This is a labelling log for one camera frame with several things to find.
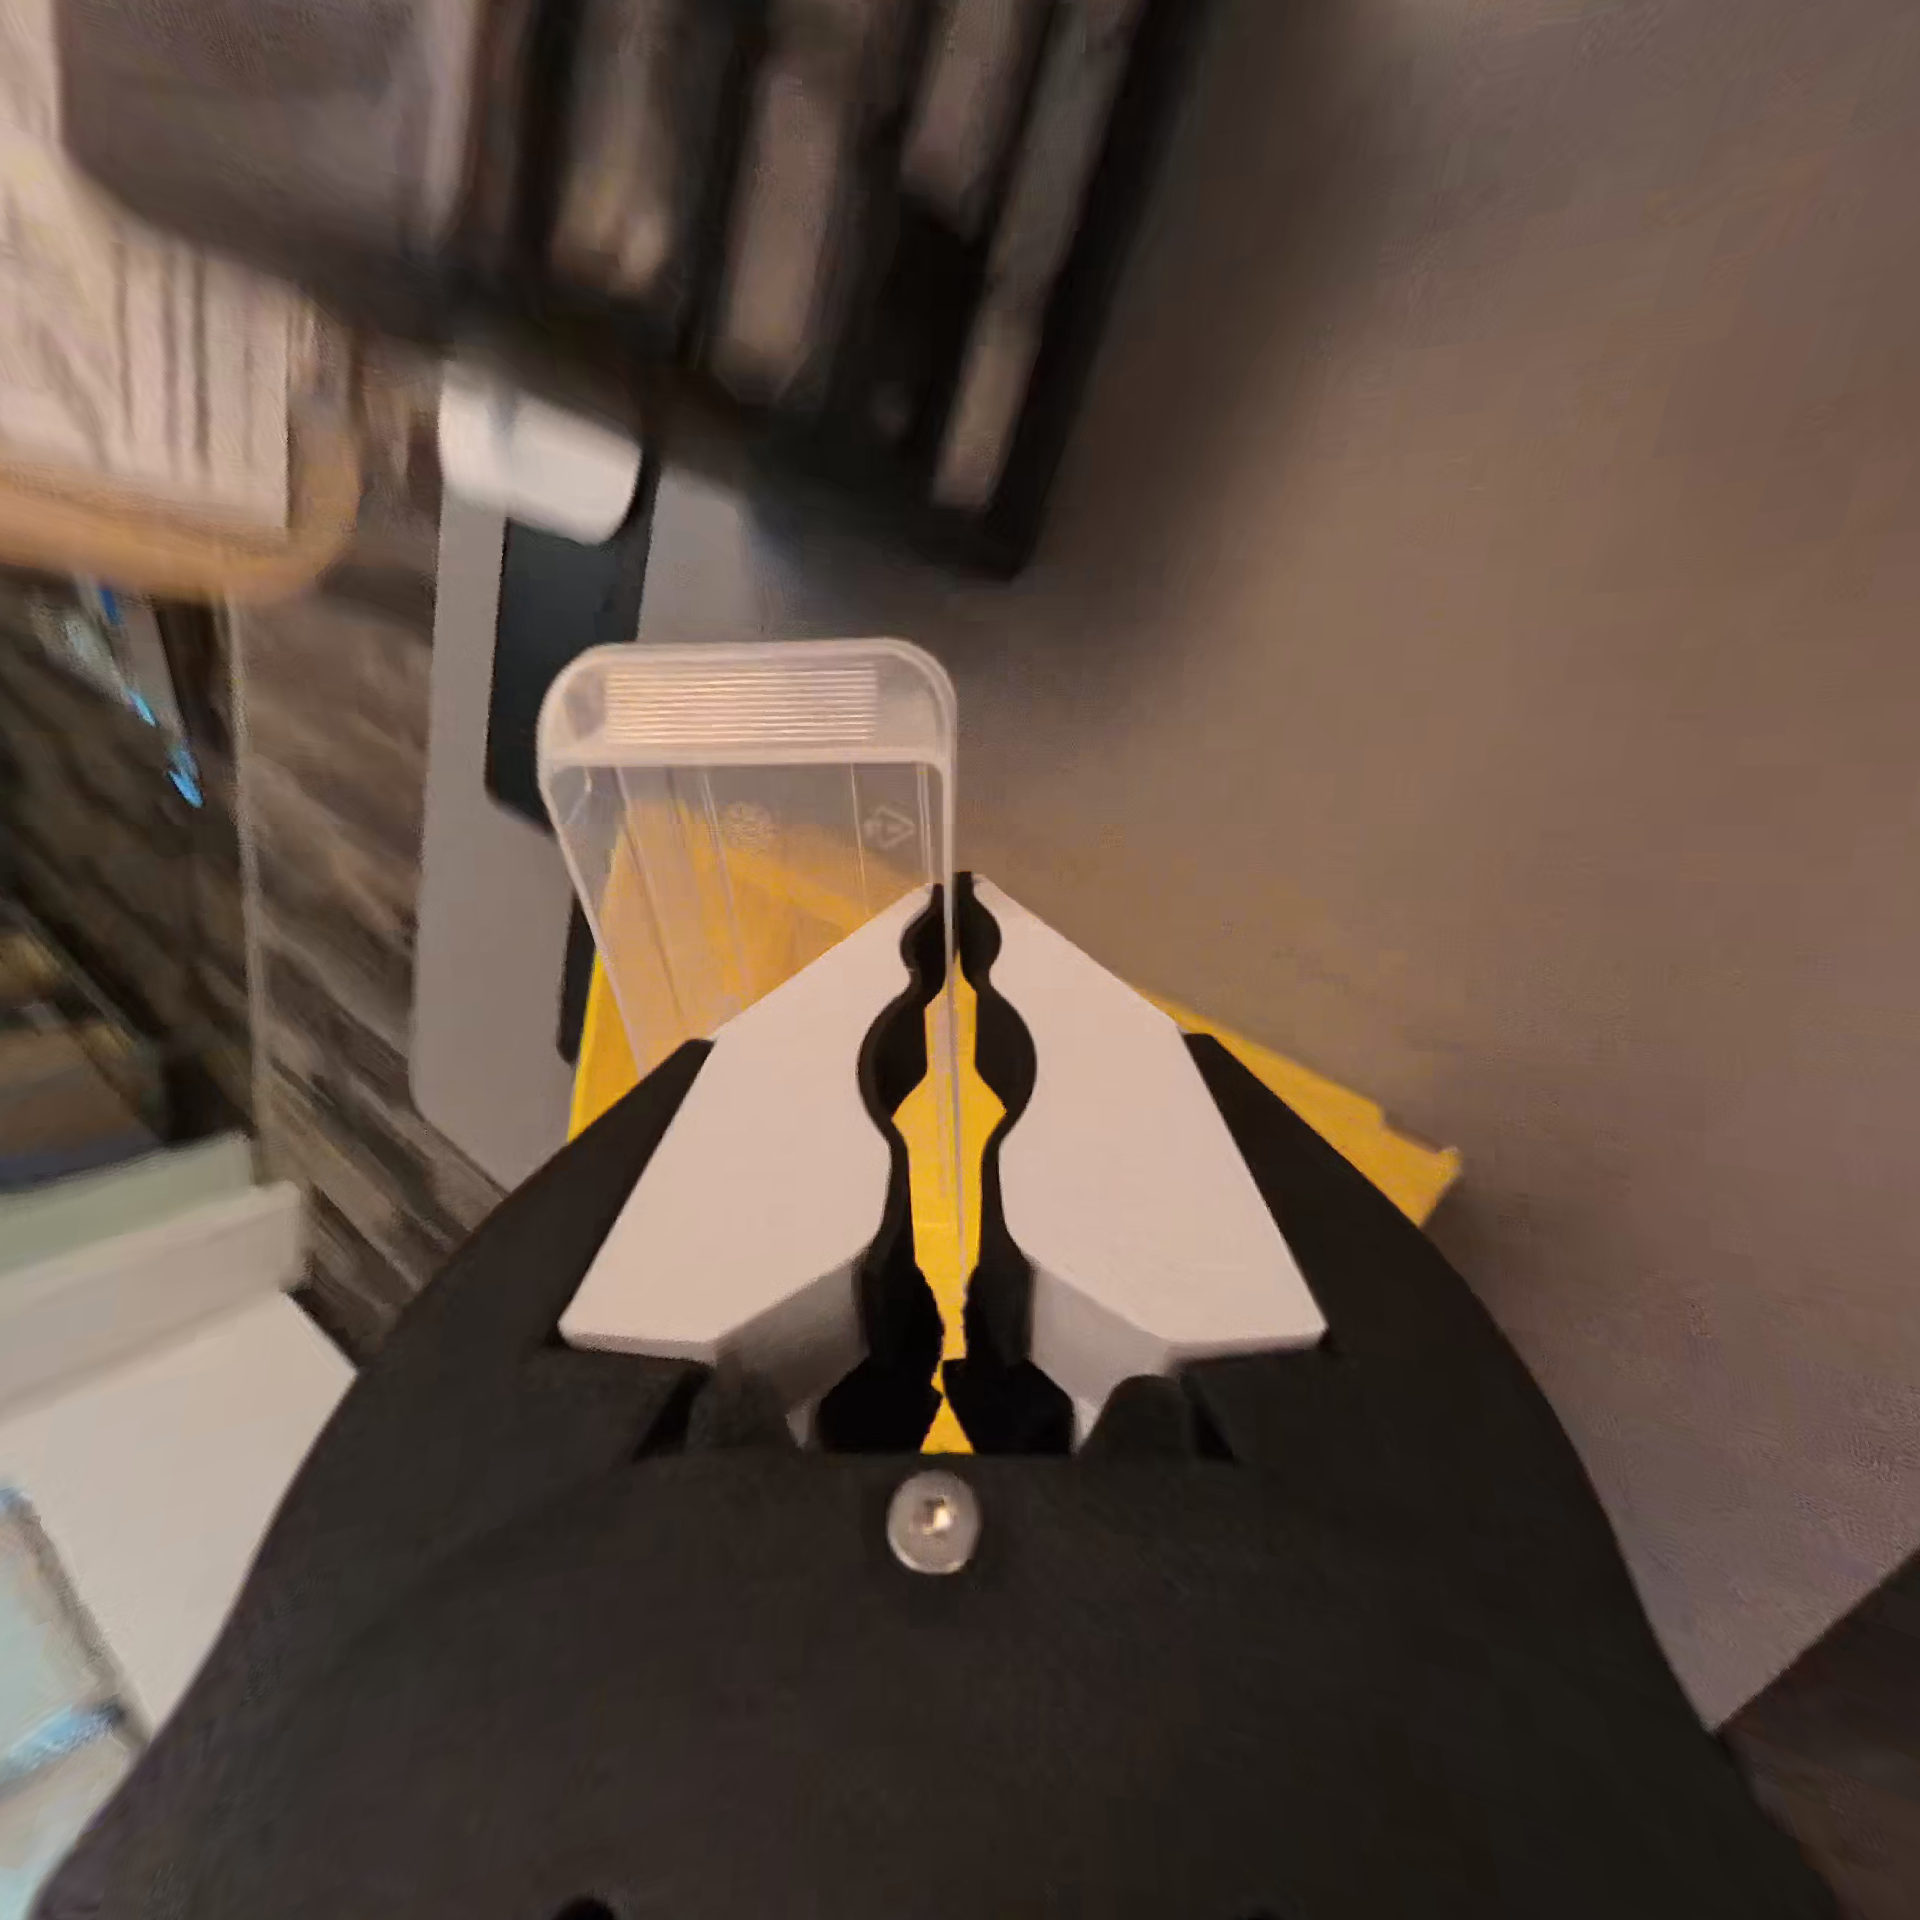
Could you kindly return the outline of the yellow plastic bin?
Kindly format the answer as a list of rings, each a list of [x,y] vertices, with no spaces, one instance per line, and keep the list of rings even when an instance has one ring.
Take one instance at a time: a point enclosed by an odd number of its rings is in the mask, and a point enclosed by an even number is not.
[[[952,1031],[956,1031],[956,1081],[961,1081],[964,1041],[970,1039],[973,1008],[970,1008],[970,996],[965,996],[964,982],[956,979],[956,964],[947,976],[947,985],[952,996],[950,1008],[956,1015]],[[1330,1147],[1345,1162],[1352,1162],[1357,1169],[1357,1175],[1366,1181],[1370,1181],[1370,1188],[1382,1191],[1396,1212],[1403,1212],[1418,1223],[1426,1223],[1426,1218],[1438,1212],[1438,1200],[1450,1191],[1450,1186],[1457,1180],[1457,1157],[1454,1153],[1430,1150],[1418,1141],[1407,1141],[1403,1134],[1392,1131],[1392,1124],[1382,1116],[1378,1105],[1370,1105],[1352,1089],[1342,1089],[1342,1087],[1321,1081],[1319,1075],[1311,1075],[1281,1056],[1264,1050],[1260,1046],[1241,1041],[1239,1036],[1225,1036],[1225,1031],[1210,1030],[1207,1021],[1188,1021],[1169,1003],[1160,1003],[1160,998],[1149,998],[1149,1003],[1178,1021],[1178,1030],[1188,1036],[1192,1050],[1199,1041],[1207,1041],[1215,1050],[1225,1050],[1231,1060],[1239,1060],[1239,1067],[1244,1067],[1257,1081],[1257,1087],[1264,1095],[1281,1096],[1281,1105],[1286,1111],[1293,1111],[1293,1116],[1298,1116],[1307,1127],[1311,1127],[1311,1134],[1330,1141]],[[689,1046],[682,1046],[673,1058],[665,1058],[647,1076],[647,1089],[664,1087],[665,1067],[689,1067],[691,1070],[691,1060],[684,1056]],[[961,1120],[961,1134],[956,1134],[952,1169],[964,1175],[964,1186],[956,1188],[956,1200],[961,1200],[956,1223],[964,1230],[964,1247],[956,1258],[956,1273],[945,1282],[930,1279],[935,1298],[945,1317],[945,1363],[956,1357],[964,1348],[964,1339],[961,1339],[961,1333],[964,1333],[964,1290],[965,1290],[965,1278],[976,1261],[976,1213],[970,1205],[970,1188],[965,1188],[965,1172],[964,1172],[964,1150],[976,1144],[976,1131],[964,1124],[961,1096],[956,1096],[956,1120]],[[1298,1234],[1293,1228],[1281,1228],[1281,1230],[1282,1230],[1286,1247],[1293,1249]],[[927,1443],[970,1446],[952,1420],[952,1410],[947,1406],[947,1398],[945,1398],[945,1366],[940,1366],[940,1417],[935,1420]],[[1033,1454],[1069,1454],[1069,1449],[973,1449],[973,1454],[1033,1457]]]

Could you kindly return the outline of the white instruction poster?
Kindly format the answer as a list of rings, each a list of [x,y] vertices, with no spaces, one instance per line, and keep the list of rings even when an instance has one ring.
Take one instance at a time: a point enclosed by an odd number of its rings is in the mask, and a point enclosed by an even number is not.
[[[319,321],[144,227],[63,147],[51,2],[2,2],[2,461],[284,532]]]

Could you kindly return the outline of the blue glowing object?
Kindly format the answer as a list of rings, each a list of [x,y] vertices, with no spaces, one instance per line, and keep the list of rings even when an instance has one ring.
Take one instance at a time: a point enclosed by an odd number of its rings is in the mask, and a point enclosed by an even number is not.
[[[95,675],[160,738],[170,788],[188,809],[203,809],[203,770],[188,745],[160,614],[150,600],[102,581],[86,581],[81,600],[95,628]]]

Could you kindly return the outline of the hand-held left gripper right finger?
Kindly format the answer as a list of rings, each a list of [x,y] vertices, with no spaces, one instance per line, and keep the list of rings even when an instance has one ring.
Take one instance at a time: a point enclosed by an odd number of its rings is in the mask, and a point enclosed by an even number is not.
[[[987,877],[956,877],[952,935],[976,1261],[945,1398],[970,1449],[1075,1449],[1130,1380],[1315,1348],[1178,1021]]]

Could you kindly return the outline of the white furniture unit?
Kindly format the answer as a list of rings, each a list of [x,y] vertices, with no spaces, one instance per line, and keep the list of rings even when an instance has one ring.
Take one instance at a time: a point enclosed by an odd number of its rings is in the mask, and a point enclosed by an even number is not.
[[[158,1733],[204,1665],[348,1357],[296,1304],[307,1195],[178,1164],[63,1200],[116,1234],[2,1261],[2,1492],[18,1494],[124,1701]]]

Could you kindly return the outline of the clear plastic drawer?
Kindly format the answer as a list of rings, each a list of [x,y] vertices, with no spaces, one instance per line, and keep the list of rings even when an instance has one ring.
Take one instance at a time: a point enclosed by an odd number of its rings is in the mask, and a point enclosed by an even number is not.
[[[595,948],[570,1134],[908,892],[947,887],[952,959],[952,758],[952,684],[904,639],[633,642],[560,670],[536,760]],[[945,1175],[908,1124],[935,1282],[964,1247],[956,1087],[947,1116]]]

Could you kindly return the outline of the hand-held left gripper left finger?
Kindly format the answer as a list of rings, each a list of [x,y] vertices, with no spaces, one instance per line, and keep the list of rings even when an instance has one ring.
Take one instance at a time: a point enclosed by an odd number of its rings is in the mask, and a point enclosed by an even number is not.
[[[923,1449],[945,1317],[908,1124],[950,1172],[950,964],[947,887],[923,886],[689,1046],[691,1081],[559,1335],[740,1380],[825,1449]]]

